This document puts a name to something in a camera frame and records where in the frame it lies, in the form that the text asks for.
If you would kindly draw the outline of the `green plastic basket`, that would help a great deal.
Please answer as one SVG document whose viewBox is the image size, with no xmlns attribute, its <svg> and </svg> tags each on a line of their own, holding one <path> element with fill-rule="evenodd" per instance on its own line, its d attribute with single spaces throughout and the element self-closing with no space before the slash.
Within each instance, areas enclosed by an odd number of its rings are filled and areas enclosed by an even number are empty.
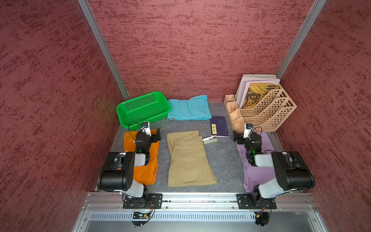
<svg viewBox="0 0 371 232">
<path fill-rule="evenodd" d="M 120 125 L 136 130 L 143 122 L 156 122 L 166 118 L 171 106 L 162 92 L 155 91 L 120 103 L 117 115 Z"/>
</svg>

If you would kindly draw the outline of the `khaki long pants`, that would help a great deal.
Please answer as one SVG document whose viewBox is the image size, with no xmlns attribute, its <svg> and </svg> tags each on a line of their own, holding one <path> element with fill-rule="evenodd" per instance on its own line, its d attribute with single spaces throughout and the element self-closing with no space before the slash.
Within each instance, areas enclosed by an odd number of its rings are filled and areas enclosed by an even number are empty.
<svg viewBox="0 0 371 232">
<path fill-rule="evenodd" d="M 169 188 L 217 184 L 198 130 L 171 132 L 166 138 L 171 157 Z"/>
</svg>

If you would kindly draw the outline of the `teal pants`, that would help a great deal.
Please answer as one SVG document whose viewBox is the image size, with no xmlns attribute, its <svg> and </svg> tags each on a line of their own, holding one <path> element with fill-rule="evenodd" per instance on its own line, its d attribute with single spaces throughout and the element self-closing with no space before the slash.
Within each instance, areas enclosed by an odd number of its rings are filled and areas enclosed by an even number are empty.
<svg viewBox="0 0 371 232">
<path fill-rule="evenodd" d="M 168 113 L 168 120 L 209 120 L 212 118 L 208 96 L 200 95 L 188 100 L 168 100 L 171 110 Z"/>
</svg>

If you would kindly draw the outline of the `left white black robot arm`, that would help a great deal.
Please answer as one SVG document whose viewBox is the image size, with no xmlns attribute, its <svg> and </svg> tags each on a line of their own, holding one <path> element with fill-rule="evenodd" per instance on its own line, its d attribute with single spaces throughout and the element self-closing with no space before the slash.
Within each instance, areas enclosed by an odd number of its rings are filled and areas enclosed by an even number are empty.
<svg viewBox="0 0 371 232">
<path fill-rule="evenodd" d="M 117 192 L 122 196 L 124 209 L 156 209 L 161 206 L 161 194 L 148 192 L 145 184 L 134 180 L 134 168 L 150 163 L 152 145 L 161 140 L 160 129 L 138 131 L 133 141 L 135 150 L 108 153 L 98 177 L 97 188 Z"/>
</svg>

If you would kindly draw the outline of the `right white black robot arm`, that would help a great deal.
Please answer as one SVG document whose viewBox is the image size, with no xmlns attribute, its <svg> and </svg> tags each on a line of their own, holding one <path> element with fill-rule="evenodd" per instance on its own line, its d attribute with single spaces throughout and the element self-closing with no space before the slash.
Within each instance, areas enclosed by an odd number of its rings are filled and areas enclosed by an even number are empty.
<svg viewBox="0 0 371 232">
<path fill-rule="evenodd" d="M 263 212 L 276 209 L 277 197 L 315 186 L 315 178 L 300 153 L 263 152 L 262 136 L 247 129 L 234 131 L 233 140 L 243 162 L 244 194 L 237 194 L 239 209 Z"/>
</svg>

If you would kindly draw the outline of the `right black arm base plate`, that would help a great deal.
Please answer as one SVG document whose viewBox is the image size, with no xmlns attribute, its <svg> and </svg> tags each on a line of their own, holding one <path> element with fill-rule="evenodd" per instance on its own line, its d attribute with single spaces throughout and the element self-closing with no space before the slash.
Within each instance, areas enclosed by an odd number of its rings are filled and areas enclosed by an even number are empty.
<svg viewBox="0 0 371 232">
<path fill-rule="evenodd" d="M 255 194 L 236 194 L 239 209 L 277 209 L 275 199 L 265 199 Z"/>
</svg>

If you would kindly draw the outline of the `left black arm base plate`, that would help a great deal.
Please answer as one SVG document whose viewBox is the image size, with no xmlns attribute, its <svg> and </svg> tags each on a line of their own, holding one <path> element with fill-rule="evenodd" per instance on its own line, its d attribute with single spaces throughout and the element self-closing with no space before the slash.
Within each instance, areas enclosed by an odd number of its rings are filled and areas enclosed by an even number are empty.
<svg viewBox="0 0 371 232">
<path fill-rule="evenodd" d="M 161 209 L 163 194 L 146 193 L 141 198 L 125 197 L 123 200 L 123 209 Z"/>
</svg>

